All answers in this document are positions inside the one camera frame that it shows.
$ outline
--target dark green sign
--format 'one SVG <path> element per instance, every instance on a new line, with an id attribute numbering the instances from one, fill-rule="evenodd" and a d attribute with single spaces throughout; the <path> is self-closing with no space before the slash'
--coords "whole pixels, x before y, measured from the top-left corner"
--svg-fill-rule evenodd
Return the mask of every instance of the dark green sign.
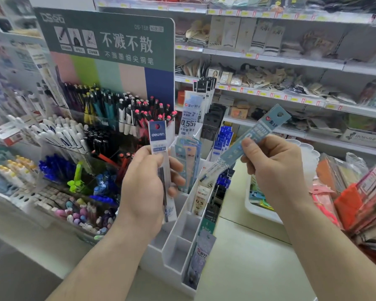
<path id="1" fill-rule="evenodd" d="M 35 8 L 50 51 L 174 72 L 170 18 Z"/>

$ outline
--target person's left hand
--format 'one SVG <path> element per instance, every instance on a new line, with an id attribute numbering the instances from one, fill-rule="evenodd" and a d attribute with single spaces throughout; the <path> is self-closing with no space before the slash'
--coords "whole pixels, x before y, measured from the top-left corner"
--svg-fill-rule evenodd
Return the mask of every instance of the person's left hand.
<path id="1" fill-rule="evenodd" d="M 170 159 L 171 181 L 178 186 L 185 185 L 185 179 L 177 172 L 183 170 L 182 164 L 173 157 Z M 138 230 L 149 243 L 159 233 L 164 219 L 163 184 L 158 177 L 158 167 L 163 155 L 151 155 L 150 146 L 140 148 L 128 167 L 121 188 L 121 200 L 115 226 Z M 170 187 L 168 194 L 175 197 L 176 187 Z"/>

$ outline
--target deli pen refill package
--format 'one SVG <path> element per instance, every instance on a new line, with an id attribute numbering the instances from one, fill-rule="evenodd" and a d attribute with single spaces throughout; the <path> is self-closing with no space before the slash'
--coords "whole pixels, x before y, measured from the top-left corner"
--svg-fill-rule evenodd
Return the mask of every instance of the deli pen refill package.
<path id="1" fill-rule="evenodd" d="M 217 177 L 228 167 L 233 165 L 237 159 L 244 155 L 241 142 L 249 137 L 256 143 L 264 139 L 268 134 L 277 129 L 291 118 L 280 105 L 276 104 L 268 111 L 247 133 L 242 135 L 235 143 L 224 151 L 217 161 L 201 176 L 199 184 L 205 187 L 213 187 Z"/>
<path id="2" fill-rule="evenodd" d="M 152 154 L 163 154 L 163 163 L 158 168 L 158 175 L 163 184 L 164 223 L 177 220 L 174 199 L 169 196 L 167 190 L 171 186 L 170 160 L 168 158 L 168 146 L 166 139 L 166 122 L 150 121 L 149 136 Z"/>

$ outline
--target forearm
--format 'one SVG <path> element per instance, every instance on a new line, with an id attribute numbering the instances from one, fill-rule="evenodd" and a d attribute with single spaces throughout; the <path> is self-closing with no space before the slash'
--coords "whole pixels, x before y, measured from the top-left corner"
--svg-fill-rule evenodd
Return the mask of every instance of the forearm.
<path id="1" fill-rule="evenodd" d="M 134 229 L 110 230 L 47 301 L 125 300 L 146 247 Z"/>
<path id="2" fill-rule="evenodd" d="M 279 201 L 277 212 L 320 301 L 376 301 L 376 265 L 312 201 Z"/>

